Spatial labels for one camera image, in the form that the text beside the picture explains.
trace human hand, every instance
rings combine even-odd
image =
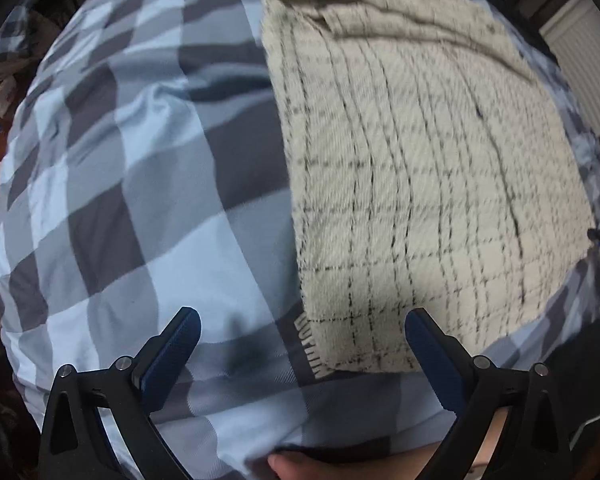
[[[507,418],[507,409],[498,410],[474,466],[486,465],[491,459]],[[280,480],[414,480],[432,457],[438,443],[383,458],[350,464],[327,464],[295,451],[269,455],[270,468]]]

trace white radiator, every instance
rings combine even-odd
[[[540,33],[600,136],[600,10],[591,0],[569,0]]]

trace cream towel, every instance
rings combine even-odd
[[[402,323],[418,306],[472,354],[536,318],[586,252],[591,211],[502,24],[468,0],[265,5],[322,363],[413,369]]]

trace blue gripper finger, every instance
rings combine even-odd
[[[445,335],[422,308],[407,313],[404,336],[442,407],[460,416],[471,387],[469,354],[458,340]]]
[[[183,306],[160,335],[138,352],[132,381],[141,394],[145,412],[164,406],[173,385],[200,340],[202,324],[197,311]]]

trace blue and gray checkered fabric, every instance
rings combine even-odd
[[[87,0],[18,108],[0,174],[2,339],[28,409],[42,424],[60,365],[109,367],[193,306],[202,338],[152,418],[196,479],[272,478],[275,447],[383,456],[453,421],[420,373],[314,378],[261,15],[261,0]],[[598,142],[557,66],[507,27],[600,225]],[[591,248],[545,313],[486,354],[527,368],[599,317]]]

